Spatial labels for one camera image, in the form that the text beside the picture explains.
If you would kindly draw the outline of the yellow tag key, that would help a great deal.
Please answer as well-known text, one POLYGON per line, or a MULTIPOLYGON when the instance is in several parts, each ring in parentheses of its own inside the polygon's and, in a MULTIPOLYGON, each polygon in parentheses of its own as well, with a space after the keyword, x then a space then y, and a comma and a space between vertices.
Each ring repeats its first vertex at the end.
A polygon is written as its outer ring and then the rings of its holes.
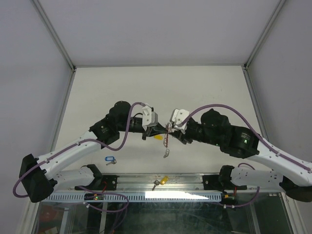
POLYGON ((163 177, 161 180, 155 180, 152 191, 154 191, 157 186, 166 184, 168 180, 169 180, 169 177, 167 175, 163 177))
POLYGON ((163 140, 163 135, 155 135, 154 139, 163 140))

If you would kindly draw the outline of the metal keyring holder red handle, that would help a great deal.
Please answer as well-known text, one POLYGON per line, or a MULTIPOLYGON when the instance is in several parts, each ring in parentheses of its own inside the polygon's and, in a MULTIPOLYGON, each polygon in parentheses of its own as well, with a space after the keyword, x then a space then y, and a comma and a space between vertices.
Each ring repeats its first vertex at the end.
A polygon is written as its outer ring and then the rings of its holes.
POLYGON ((167 158, 170 154, 170 149, 169 149, 169 136, 170 133, 172 132, 172 125, 171 123, 166 124, 166 132, 164 134, 164 140, 163 140, 163 146, 165 147, 165 153, 163 158, 167 158))

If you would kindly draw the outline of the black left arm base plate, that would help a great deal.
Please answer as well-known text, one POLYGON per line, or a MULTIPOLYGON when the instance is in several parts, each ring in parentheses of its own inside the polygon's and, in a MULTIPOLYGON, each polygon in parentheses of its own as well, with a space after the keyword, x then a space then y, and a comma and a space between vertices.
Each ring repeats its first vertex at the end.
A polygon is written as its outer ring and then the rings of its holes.
POLYGON ((117 190, 117 175, 103 175, 99 184, 94 187, 95 191, 116 191, 117 190))

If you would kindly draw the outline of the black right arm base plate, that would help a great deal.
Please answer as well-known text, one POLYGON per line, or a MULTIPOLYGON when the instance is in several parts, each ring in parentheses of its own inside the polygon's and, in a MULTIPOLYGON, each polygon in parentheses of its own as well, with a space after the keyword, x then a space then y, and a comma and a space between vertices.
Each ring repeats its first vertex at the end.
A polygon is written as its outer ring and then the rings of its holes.
POLYGON ((233 190, 234 187, 232 185, 222 185, 219 180, 219 175, 203 175, 202 183, 204 190, 233 190))

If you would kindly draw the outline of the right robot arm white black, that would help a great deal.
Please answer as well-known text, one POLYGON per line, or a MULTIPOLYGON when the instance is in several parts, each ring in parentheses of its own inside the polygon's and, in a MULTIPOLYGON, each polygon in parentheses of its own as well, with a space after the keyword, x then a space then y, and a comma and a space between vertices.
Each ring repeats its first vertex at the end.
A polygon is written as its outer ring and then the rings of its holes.
POLYGON ((170 122, 174 136, 184 144, 198 141, 218 146, 229 156, 255 161, 269 167, 270 171, 248 170, 224 165, 218 184, 220 190, 235 187, 265 187, 283 191, 294 200, 312 200, 312 164, 296 158, 273 146, 251 127, 231 125, 227 116, 210 109, 198 123, 189 111, 175 109, 170 122))

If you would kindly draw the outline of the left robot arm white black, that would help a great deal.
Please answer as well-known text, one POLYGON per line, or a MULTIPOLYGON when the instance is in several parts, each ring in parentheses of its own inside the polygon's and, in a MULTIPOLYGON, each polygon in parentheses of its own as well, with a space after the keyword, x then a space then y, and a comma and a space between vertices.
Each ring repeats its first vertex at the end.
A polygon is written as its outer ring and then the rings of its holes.
POLYGON ((57 189, 87 186, 98 189, 102 184, 100 171, 95 165, 87 165, 82 169, 65 171, 64 168, 84 156, 103 148, 119 151, 126 143, 128 133, 140 133, 142 139, 163 134, 165 127, 158 122, 153 107, 135 102, 117 102, 108 114, 69 145, 34 157, 28 154, 22 159, 19 179, 13 187, 17 194, 17 186, 22 184, 31 202, 45 200, 57 189))

